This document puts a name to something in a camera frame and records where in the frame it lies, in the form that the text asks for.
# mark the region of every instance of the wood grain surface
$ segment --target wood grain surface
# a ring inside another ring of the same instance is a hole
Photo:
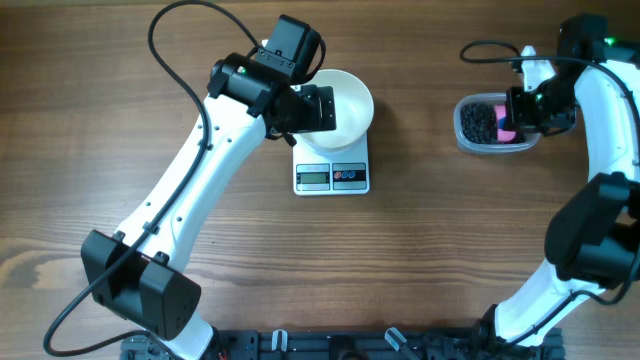
[[[281,13],[312,24],[328,45],[325,68],[362,79],[376,115],[368,195],[296,197],[284,142],[266,142],[235,175],[186,271],[220,329],[471,325],[537,268],[546,226],[586,182],[588,162],[582,125],[521,154],[460,152],[456,103],[518,83],[506,65],[461,63],[460,48],[500,39],[552,54],[559,24],[583,11],[607,15],[621,37],[640,30],[634,0],[222,4],[259,39]],[[193,126],[195,107],[147,49],[160,8],[0,9],[0,358],[46,358],[44,332],[87,285],[85,236],[135,209]],[[215,61],[250,48],[204,8],[168,14],[156,38],[202,97]],[[632,289],[619,306],[575,311],[560,324],[567,358],[637,358],[639,305]],[[133,327],[85,301],[55,346]]]

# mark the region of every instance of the digital kitchen scale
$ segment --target digital kitchen scale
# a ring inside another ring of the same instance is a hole
[[[293,191],[301,196],[355,195],[369,192],[367,134],[348,148],[323,152],[294,136]]]

